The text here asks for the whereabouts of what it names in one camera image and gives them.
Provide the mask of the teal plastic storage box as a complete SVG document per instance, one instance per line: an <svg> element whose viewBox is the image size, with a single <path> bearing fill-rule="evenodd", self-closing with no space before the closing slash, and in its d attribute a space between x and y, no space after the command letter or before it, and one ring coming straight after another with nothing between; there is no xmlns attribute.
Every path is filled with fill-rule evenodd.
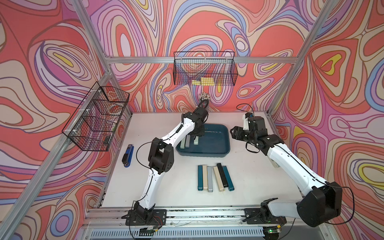
<svg viewBox="0 0 384 240"><path fill-rule="evenodd" d="M179 154L188 157L223 158L230 150L229 130L220 124L205 124L205 134L199 137L197 145L192 138L188 148L187 142L184 149L181 148L181 143L177 145Z"/></svg>

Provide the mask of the pale green bar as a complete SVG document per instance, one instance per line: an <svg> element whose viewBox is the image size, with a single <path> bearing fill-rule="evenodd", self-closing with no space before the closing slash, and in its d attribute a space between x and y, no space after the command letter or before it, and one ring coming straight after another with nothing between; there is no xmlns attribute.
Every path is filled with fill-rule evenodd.
<svg viewBox="0 0 384 240"><path fill-rule="evenodd" d="M186 144L186 138L183 138L181 143L180 143L180 149L184 149Z"/></svg>

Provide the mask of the beige bar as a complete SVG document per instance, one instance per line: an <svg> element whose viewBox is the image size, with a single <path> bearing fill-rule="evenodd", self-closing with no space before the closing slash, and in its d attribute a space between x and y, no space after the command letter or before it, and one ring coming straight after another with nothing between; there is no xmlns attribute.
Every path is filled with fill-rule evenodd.
<svg viewBox="0 0 384 240"><path fill-rule="evenodd" d="M202 170L203 170L203 190L207 191L208 190L208 166L202 165Z"/></svg>

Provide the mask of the dark teal bar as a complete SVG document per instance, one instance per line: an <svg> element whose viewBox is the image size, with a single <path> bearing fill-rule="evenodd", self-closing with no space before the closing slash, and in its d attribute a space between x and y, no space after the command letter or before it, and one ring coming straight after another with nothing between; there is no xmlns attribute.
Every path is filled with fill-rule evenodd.
<svg viewBox="0 0 384 240"><path fill-rule="evenodd" d="M203 166L198 165L198 191L203 191Z"/></svg>

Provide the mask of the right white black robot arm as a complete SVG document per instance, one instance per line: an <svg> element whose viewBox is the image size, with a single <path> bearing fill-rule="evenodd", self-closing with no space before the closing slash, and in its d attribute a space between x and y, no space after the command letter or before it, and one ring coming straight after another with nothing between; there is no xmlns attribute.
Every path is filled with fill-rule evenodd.
<svg viewBox="0 0 384 240"><path fill-rule="evenodd" d="M234 140L253 146L254 154L263 153L275 162L294 181L301 191L299 200L270 198L261 203L258 217L270 223L280 217L301 219L310 227L317 227L337 218L342 210L343 188L336 182L328 182L305 165L275 134L268 134L265 120L254 110L246 111L243 126L230 130Z"/></svg>

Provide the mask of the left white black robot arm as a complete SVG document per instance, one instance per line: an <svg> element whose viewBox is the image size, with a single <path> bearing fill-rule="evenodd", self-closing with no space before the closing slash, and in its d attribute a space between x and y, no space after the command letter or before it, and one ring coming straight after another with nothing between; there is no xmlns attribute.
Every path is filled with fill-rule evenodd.
<svg viewBox="0 0 384 240"><path fill-rule="evenodd" d="M209 100L202 100L193 112L182 114L180 123L162 138L154 138L148 156L149 176L142 196L133 201L131 214L148 223L153 218L155 197L166 172L174 164L175 147L187 136L201 137L209 113Z"/></svg>

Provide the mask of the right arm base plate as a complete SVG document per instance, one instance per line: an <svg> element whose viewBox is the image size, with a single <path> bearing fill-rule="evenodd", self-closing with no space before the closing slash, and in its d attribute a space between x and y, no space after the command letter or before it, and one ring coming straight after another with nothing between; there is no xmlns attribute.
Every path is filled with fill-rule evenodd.
<svg viewBox="0 0 384 240"><path fill-rule="evenodd" d="M285 225L287 223L285 217L275 217L264 208L246 208L244 211L246 218L242 222L248 225Z"/></svg>

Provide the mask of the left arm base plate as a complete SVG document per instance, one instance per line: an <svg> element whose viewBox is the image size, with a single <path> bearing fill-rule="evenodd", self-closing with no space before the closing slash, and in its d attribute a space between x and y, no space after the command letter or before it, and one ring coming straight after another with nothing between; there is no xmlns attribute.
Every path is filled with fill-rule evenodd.
<svg viewBox="0 0 384 240"><path fill-rule="evenodd" d="M140 213L138 210L129 210L121 219L126 221L126 226L164 226L167 221L166 209L155 209Z"/></svg>

